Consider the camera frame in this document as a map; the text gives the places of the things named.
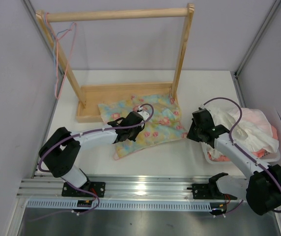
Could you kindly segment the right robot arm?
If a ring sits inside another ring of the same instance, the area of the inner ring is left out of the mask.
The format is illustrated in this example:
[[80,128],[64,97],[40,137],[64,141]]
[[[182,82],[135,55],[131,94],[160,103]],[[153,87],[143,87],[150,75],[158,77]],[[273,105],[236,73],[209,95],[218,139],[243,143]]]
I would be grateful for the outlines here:
[[208,180],[208,194],[212,199],[231,195],[245,200],[258,215],[270,211],[281,212],[281,166],[270,165],[257,158],[234,140],[232,131],[215,125],[210,112],[199,109],[193,112],[187,138],[210,145],[227,156],[243,173],[244,179],[219,173]]

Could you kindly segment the floral pastel skirt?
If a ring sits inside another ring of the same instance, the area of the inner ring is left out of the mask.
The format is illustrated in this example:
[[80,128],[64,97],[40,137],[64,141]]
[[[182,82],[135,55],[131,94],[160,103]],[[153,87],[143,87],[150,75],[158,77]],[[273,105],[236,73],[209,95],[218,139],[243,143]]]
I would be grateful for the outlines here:
[[186,138],[188,131],[181,124],[181,109],[170,94],[155,94],[148,96],[131,95],[111,104],[98,104],[98,109],[104,123],[125,118],[131,111],[137,111],[139,106],[153,113],[152,118],[144,124],[144,130],[136,137],[135,142],[172,142]]

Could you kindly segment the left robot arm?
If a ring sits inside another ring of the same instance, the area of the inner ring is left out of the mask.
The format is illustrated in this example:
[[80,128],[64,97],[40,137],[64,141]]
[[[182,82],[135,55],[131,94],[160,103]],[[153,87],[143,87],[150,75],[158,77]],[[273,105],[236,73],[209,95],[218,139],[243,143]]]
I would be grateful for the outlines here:
[[80,151],[126,140],[134,142],[151,117],[148,112],[139,109],[130,112],[125,118],[110,121],[99,129],[71,132],[61,127],[40,149],[38,167],[45,164],[49,173],[64,180],[78,196],[86,196],[90,191],[91,181],[75,165]]

